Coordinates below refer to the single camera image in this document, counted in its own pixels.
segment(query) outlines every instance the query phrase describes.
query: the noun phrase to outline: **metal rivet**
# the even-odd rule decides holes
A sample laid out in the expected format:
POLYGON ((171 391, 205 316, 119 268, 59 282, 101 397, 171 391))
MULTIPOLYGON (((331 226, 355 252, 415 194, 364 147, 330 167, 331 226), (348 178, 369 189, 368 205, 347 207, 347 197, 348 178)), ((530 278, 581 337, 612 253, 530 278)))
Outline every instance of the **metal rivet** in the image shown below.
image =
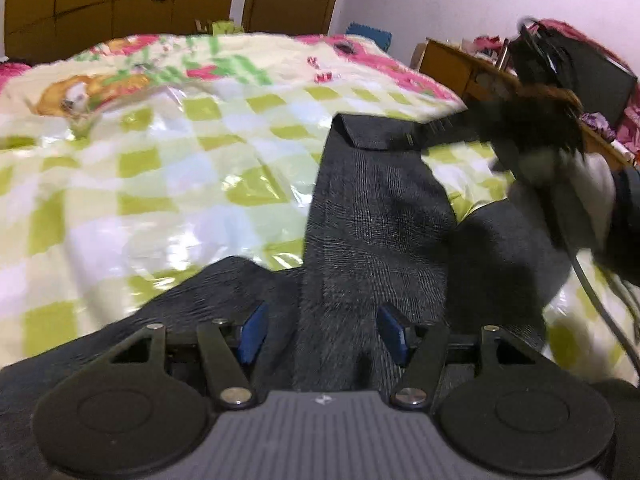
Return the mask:
POLYGON ((220 399, 224 400, 227 404, 245 404, 249 402, 254 394, 252 394, 246 388, 240 388, 234 386, 233 388, 226 388, 220 393, 220 399))
POLYGON ((400 406, 418 406, 427 400, 427 393, 420 388, 403 388, 394 395, 400 406))

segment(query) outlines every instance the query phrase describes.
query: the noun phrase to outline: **cartoon print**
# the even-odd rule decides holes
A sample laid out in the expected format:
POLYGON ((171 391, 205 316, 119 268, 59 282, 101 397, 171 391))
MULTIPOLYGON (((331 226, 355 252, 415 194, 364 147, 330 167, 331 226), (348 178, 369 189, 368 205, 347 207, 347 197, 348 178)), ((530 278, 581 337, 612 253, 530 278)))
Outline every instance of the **cartoon print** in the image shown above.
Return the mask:
POLYGON ((117 97, 146 88, 149 83, 149 78, 144 74, 75 75, 51 84, 32 107, 32 112, 75 118, 117 97))
POLYGON ((146 46, 154 44, 158 39, 159 36, 153 34, 118 38, 95 46, 92 52, 104 54, 105 56, 130 56, 146 46))

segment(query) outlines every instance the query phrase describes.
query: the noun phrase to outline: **black bag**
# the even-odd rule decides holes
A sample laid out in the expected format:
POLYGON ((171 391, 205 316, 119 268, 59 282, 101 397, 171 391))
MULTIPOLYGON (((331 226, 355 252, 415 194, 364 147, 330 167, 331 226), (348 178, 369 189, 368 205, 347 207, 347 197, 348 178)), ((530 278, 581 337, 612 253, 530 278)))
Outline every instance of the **black bag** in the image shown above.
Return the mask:
POLYGON ((636 75, 596 48, 572 40, 535 20, 520 22, 520 37, 509 44, 513 67, 524 84, 544 84, 572 90, 584 111, 600 112, 615 130, 636 75), (534 33, 527 29, 535 23, 534 33))

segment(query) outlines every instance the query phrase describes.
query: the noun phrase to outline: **black sleeve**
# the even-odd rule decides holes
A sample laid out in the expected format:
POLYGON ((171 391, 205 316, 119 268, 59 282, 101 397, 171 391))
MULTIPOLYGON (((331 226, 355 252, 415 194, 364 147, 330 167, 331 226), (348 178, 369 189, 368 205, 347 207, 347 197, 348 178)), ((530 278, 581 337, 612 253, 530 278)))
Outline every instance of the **black sleeve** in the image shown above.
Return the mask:
POLYGON ((633 168, 613 173, 616 201, 601 260, 620 278, 640 286, 640 173, 633 168))

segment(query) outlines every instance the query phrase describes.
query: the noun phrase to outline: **bed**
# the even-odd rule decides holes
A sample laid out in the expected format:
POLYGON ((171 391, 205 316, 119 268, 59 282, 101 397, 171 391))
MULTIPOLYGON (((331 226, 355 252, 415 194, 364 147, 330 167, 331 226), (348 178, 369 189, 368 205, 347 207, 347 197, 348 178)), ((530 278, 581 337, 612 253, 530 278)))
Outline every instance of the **bed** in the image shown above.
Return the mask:
MULTIPOLYGON (((0 93, 0 366, 122 319, 226 256, 301 265, 336 113, 427 121, 462 107, 353 36, 130 36, 12 77, 0 93)), ((494 159, 483 144, 424 154, 459 221, 506 197, 512 179, 494 159)), ((580 262, 633 339, 612 277, 588 253, 580 262)), ((559 365, 634 380, 575 275, 544 317, 559 365)))

